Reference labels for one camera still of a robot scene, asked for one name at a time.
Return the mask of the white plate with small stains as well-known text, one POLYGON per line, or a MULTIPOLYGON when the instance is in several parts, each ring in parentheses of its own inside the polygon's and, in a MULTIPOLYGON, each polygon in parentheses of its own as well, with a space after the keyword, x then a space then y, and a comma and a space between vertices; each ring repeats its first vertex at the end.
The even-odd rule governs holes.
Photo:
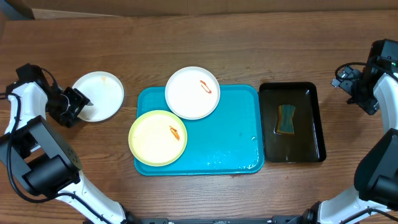
POLYGON ((87 73, 79 78, 72 88, 76 88, 90 100, 91 106, 84 106, 78 115, 87 122, 99 122, 112 117, 124 100, 121 81, 109 72, 87 73))

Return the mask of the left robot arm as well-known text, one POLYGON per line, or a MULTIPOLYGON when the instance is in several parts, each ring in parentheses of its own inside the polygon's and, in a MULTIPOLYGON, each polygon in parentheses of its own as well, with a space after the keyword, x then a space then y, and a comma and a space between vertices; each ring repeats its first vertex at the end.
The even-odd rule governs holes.
POLYGON ((89 223, 140 223, 87 179, 75 151, 46 120, 50 116, 72 127, 82 109, 92 104, 89 98, 76 88, 49 83, 49 71, 38 65, 27 63, 16 73, 18 80, 1 93, 11 104, 1 136, 1 162, 15 193, 30 203, 64 202, 89 223))

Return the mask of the green and yellow sponge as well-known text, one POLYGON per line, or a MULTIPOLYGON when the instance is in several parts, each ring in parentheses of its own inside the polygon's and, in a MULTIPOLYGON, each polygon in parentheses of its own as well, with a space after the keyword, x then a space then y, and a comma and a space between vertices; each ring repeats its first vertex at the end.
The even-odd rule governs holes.
POLYGON ((277 110, 277 134, 294 134, 293 118, 295 114, 294 105, 279 105, 277 110))

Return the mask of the white plate with ketchup streak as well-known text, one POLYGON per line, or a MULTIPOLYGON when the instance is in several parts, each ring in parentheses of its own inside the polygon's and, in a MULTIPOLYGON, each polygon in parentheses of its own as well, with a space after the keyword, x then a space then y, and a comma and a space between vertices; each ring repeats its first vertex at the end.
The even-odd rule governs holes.
POLYGON ((221 97, 215 76, 201 67, 184 67, 176 71, 165 86, 167 106, 183 119, 196 120, 210 115, 221 97))

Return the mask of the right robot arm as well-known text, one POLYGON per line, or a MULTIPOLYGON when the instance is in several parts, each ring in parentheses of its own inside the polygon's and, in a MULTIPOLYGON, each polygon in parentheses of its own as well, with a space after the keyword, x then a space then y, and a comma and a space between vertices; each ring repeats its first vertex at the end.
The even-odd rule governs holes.
POLYGON ((336 197, 315 203, 292 223, 359 223, 397 210, 397 41, 372 43, 368 59, 340 65, 331 84, 341 88, 367 114, 380 111, 384 135, 358 164, 354 184, 336 197))

